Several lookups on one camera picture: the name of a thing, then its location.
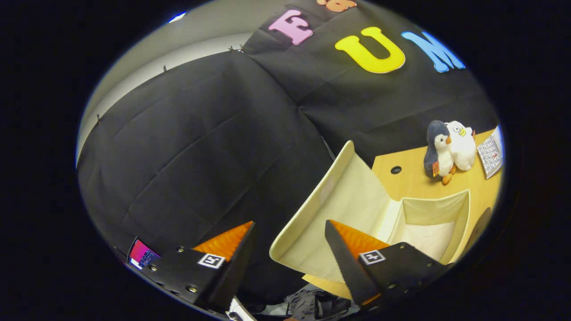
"table surface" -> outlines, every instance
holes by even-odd
[[[493,130],[476,134],[476,145],[486,140],[492,132]],[[472,169],[469,171],[457,170],[452,180],[445,186],[441,180],[431,179],[426,175],[423,166],[426,150],[425,146],[377,156],[372,171],[379,178],[389,196],[394,200],[400,200],[403,197],[442,198],[469,188],[471,198],[467,235],[470,236],[476,222],[486,208],[494,209],[500,191],[502,169],[500,168],[494,176],[486,179],[484,166],[479,155],[476,155]],[[400,173],[391,173],[391,169],[395,166],[402,168]],[[466,237],[462,240],[460,247],[465,247],[468,238]],[[351,299],[351,293],[343,282],[331,282],[308,274],[303,276],[303,279],[332,294]]]

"yellow letter u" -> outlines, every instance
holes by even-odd
[[[337,41],[335,49],[345,51],[364,70],[375,74],[385,74],[399,69],[404,65],[405,58],[403,51],[390,41],[389,38],[385,37],[379,28],[365,28],[361,31],[361,34],[373,37],[373,39],[383,45],[391,55],[385,59],[378,59],[373,56],[367,48],[361,45],[359,37],[355,35],[350,35]]]

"monitor display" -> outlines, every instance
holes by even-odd
[[[157,253],[151,251],[140,239],[136,239],[129,253],[129,262],[141,270],[159,257]]]

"black cloth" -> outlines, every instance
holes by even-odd
[[[300,10],[314,35],[298,46],[268,26]],[[363,70],[335,43],[377,26],[405,53],[387,74]],[[101,117],[78,162],[95,226],[126,253],[139,236],[159,254],[192,247],[256,222],[258,239],[239,290],[244,303],[277,304],[305,285],[268,250],[347,140],[372,165],[377,155],[426,145],[433,119],[477,132],[495,127],[493,107],[467,70],[438,73],[404,31],[421,29],[366,2],[334,13],[295,0],[255,31],[244,53],[203,57],[150,79]]]
[[[300,11],[299,18],[313,30],[299,45],[292,45],[279,31],[268,30],[290,9]],[[376,40],[361,35],[362,29],[372,26],[403,51],[406,59],[401,68],[370,73],[335,49],[337,41],[356,35],[374,56],[388,57]],[[429,56],[401,36],[405,31],[422,36],[424,30],[363,1],[334,13],[315,1],[293,0],[254,32],[244,52],[276,79],[335,154],[353,140],[369,166],[377,155],[426,146],[426,130],[435,119],[459,121],[477,133],[495,128],[498,119],[493,105],[472,73],[467,69],[437,72]]]
[[[244,54],[221,53],[121,98],[87,138],[78,174],[95,225],[123,253],[136,235],[160,254],[254,220],[241,292],[272,303],[305,281],[270,259],[270,245],[331,163],[275,81]]]

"stuffed penguin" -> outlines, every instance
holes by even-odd
[[[476,132],[457,121],[444,124],[452,138],[450,152],[454,157],[454,164],[463,171],[470,170],[476,159],[476,141],[474,140]]]
[[[427,153],[424,155],[424,169],[429,177],[442,177],[446,185],[456,172],[454,158],[449,145],[452,142],[450,131],[441,121],[432,121],[427,130]]]

